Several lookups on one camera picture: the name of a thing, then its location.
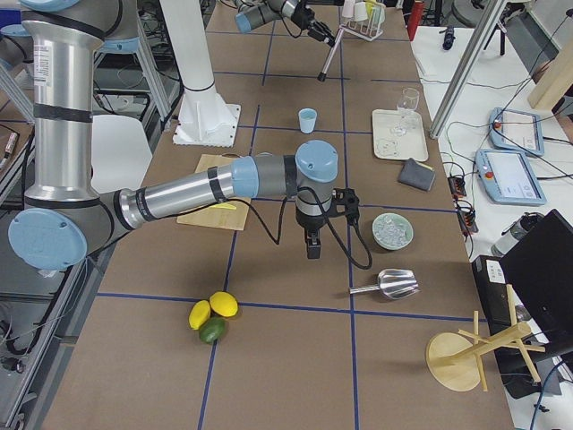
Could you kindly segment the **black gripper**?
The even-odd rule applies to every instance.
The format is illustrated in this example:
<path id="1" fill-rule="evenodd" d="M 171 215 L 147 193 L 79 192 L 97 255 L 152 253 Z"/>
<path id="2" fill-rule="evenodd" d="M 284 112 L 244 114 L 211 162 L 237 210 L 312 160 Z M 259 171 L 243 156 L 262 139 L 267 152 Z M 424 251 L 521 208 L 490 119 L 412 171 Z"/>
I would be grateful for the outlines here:
<path id="1" fill-rule="evenodd" d="M 320 229 L 331 219 L 345 217 L 349 226 L 356 226 L 360 217 L 359 198 L 351 188 L 334 188 L 329 195 L 321 195 L 309 186 L 301 186 L 295 207 L 296 221 L 305 230 L 309 260 L 321 257 Z"/>
<path id="2" fill-rule="evenodd" d="M 306 30 L 307 34 L 323 43 L 333 43 L 334 36 L 329 26 L 315 18 L 315 12 L 306 2 L 299 2 L 290 16 L 293 22 L 300 30 Z"/>

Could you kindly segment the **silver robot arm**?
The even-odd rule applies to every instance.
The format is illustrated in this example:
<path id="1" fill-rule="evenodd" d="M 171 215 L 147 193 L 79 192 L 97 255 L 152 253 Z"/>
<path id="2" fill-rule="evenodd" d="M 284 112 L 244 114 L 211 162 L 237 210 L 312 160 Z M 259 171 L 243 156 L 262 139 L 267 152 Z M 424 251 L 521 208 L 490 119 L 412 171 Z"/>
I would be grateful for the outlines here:
<path id="1" fill-rule="evenodd" d="M 334 186 L 338 154 L 327 142 L 293 155 L 245 156 L 163 184 L 143 186 L 151 154 L 131 118 L 93 115 L 94 59 L 140 45 L 133 1 L 24 1 L 33 40 L 35 179 L 8 240 L 28 265 L 64 270 L 155 220 L 235 197 L 295 199 L 307 255 L 320 255 L 321 228 L 335 217 L 355 226 L 358 198 Z"/>
<path id="2" fill-rule="evenodd" d="M 328 25 L 315 18 L 315 12 L 306 1 L 269 0 L 234 1 L 237 8 L 235 24 L 238 30 L 249 33 L 273 21 L 291 21 L 300 31 L 319 42 L 333 46 L 335 36 Z"/>

